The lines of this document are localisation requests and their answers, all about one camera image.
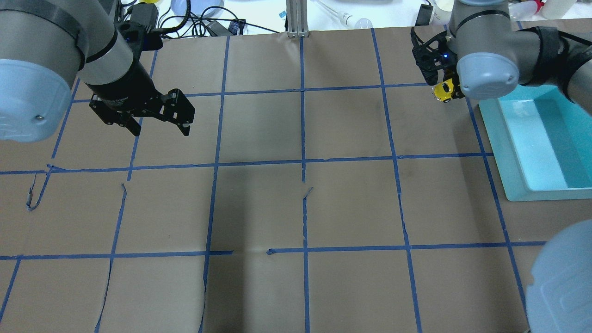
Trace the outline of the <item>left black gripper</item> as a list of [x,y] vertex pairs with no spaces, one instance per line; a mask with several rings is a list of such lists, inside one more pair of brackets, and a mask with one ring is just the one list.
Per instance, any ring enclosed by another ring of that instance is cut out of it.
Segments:
[[89,105],[105,124],[116,123],[134,137],[139,137],[142,130],[140,123],[132,116],[121,114],[143,109],[144,117],[175,124],[184,136],[190,135],[195,107],[178,88],[168,93],[157,91],[144,67],[130,67],[114,82],[87,86],[95,95]]

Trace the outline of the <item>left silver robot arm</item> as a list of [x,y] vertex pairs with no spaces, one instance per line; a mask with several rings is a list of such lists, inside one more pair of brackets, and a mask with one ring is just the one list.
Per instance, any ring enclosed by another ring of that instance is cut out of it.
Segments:
[[93,95],[90,108],[108,126],[141,133],[139,117],[175,124],[190,134],[195,108],[180,89],[157,91],[141,64],[159,50],[156,8],[116,22],[98,0],[1,2],[1,130],[3,141],[38,142],[57,131],[74,80]]

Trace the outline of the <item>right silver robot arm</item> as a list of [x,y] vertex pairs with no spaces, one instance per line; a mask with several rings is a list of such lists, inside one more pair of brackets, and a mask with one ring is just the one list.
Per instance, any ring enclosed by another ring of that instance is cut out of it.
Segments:
[[[450,21],[460,89],[478,100],[512,202],[591,197],[591,34],[513,31],[505,0],[457,0]],[[591,331],[591,221],[541,249],[527,286],[532,333]]]

